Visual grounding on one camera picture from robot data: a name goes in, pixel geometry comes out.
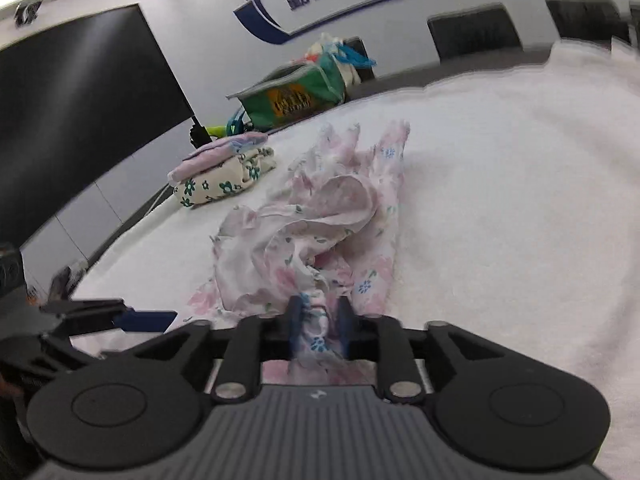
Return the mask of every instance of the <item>black monitor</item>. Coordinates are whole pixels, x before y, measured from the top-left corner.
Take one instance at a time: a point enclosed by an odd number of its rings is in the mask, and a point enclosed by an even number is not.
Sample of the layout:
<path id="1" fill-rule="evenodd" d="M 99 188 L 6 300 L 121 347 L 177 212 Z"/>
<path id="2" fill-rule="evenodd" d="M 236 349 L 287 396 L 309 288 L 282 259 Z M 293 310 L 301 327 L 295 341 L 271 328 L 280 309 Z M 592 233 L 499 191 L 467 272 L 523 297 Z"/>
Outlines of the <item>black monitor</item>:
<path id="1" fill-rule="evenodd" d="M 137 5 L 0 50 L 0 241 L 21 246 L 94 180 L 192 115 Z"/>

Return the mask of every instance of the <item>pink cloth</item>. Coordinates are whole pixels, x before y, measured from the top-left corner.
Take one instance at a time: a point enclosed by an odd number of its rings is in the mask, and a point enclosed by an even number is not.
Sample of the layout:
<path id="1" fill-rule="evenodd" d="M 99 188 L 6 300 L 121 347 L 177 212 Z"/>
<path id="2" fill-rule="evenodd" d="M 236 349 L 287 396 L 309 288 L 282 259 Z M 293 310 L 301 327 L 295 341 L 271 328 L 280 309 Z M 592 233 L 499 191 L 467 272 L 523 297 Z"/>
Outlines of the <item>pink cloth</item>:
<path id="1" fill-rule="evenodd" d="M 244 150 L 263 145 L 268 138 L 267 134 L 250 132 L 209 142 L 190 153 L 177 168 L 169 172 L 167 175 L 169 184 L 175 186 L 187 178 L 210 170 Z"/>
<path id="2" fill-rule="evenodd" d="M 332 128 L 289 168 L 267 203 L 232 210 L 213 238 L 212 279 L 190 299 L 191 320 L 220 326 L 305 303 L 295 361 L 267 362 L 274 383 L 370 383 L 373 367 L 344 361 L 333 327 L 340 296 L 359 314 L 385 312 L 398 235 L 398 191 L 407 123 L 356 152 L 359 126 Z"/>

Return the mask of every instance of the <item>blue strap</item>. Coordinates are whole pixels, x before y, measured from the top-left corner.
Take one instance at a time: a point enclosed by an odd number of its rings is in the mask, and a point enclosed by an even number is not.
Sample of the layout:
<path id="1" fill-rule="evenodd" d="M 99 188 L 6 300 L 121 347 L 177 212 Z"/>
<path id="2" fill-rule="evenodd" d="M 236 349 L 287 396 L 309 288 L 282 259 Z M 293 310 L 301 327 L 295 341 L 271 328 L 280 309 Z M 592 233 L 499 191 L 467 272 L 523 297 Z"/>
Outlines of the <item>blue strap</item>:
<path id="1" fill-rule="evenodd" d="M 338 48 L 338 52 L 340 53 L 335 55 L 335 59 L 341 63 L 353 65 L 355 68 L 371 68 L 377 65 L 375 60 L 363 56 L 361 53 L 353 50 L 350 46 L 341 43 L 336 43 L 335 46 Z"/>
<path id="2" fill-rule="evenodd" d="M 227 137 L 244 134 L 244 121 L 242 120 L 242 118 L 244 117 L 245 113 L 246 110 L 243 106 L 241 106 L 238 108 L 238 110 L 236 110 L 236 113 L 233 114 L 233 116 L 228 120 L 228 122 L 226 123 Z"/>
<path id="3" fill-rule="evenodd" d="M 289 320 L 289 349 L 291 354 L 295 355 L 298 351 L 298 345 L 300 344 L 300 334 L 302 334 L 302 323 L 305 317 L 304 303 L 301 296 L 295 296 L 289 298 L 289 304 L 287 310 L 291 314 Z"/>
<path id="4" fill-rule="evenodd" d="M 113 318 L 113 326 L 124 332 L 164 332 L 174 322 L 177 312 L 140 311 L 128 308 Z"/>

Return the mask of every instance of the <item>floral fabric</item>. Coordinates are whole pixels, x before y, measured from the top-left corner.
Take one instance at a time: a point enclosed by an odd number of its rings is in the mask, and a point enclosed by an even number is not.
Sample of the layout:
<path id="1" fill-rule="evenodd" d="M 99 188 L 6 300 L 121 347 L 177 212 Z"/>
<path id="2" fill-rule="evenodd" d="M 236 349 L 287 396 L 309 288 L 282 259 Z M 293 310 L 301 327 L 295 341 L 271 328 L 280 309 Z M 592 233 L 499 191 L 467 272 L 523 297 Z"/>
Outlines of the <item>floral fabric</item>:
<path id="1" fill-rule="evenodd" d="M 398 234 L 398 191 L 409 124 L 392 123 L 380 142 L 358 152 L 354 126 L 328 126 L 258 210 L 238 206 L 213 238 L 212 279 L 189 302 L 188 320 L 216 325 L 305 303 L 296 359 L 267 362 L 274 383 L 369 383 L 372 368 L 342 359 L 335 337 L 337 300 L 359 314 L 385 311 Z"/>
<path id="2" fill-rule="evenodd" d="M 175 186 L 198 173 L 222 164 L 239 153 L 261 148 L 268 138 L 267 134 L 249 132 L 208 142 L 187 155 L 177 168 L 169 172 L 167 175 L 169 184 Z"/>
<path id="3" fill-rule="evenodd" d="M 275 165 L 271 148 L 254 148 L 180 182 L 174 196 L 185 207 L 212 202 L 251 187 Z"/>

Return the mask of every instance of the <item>chair backrest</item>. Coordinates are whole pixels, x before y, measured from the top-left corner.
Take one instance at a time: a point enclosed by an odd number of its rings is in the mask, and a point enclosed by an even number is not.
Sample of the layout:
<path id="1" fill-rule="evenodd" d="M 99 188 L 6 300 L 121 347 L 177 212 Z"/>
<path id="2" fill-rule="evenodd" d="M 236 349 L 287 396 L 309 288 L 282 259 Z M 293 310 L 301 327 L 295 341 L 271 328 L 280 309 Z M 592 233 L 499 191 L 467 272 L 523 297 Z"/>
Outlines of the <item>chair backrest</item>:
<path id="1" fill-rule="evenodd" d="M 546 0 L 561 38 L 610 44 L 629 43 L 629 27 L 612 0 Z"/>
<path id="2" fill-rule="evenodd" d="M 364 43 L 360 38 L 358 37 L 349 38 L 348 40 L 344 40 L 344 44 L 346 46 L 350 46 L 358 54 L 361 54 L 362 56 L 365 56 L 365 57 L 369 57 L 369 55 L 367 54 L 367 49 L 364 48 Z M 360 80 L 362 82 L 371 81 L 376 78 L 376 76 L 373 73 L 373 69 L 371 68 L 357 68 L 356 72 L 360 76 Z"/>
<path id="3" fill-rule="evenodd" d="M 636 45 L 640 48 L 640 3 L 629 2 L 629 12 L 631 13 L 631 23 L 636 30 Z"/>
<path id="4" fill-rule="evenodd" d="M 488 50 L 522 49 L 516 28 L 502 4 L 434 16 L 427 24 L 440 60 Z"/>

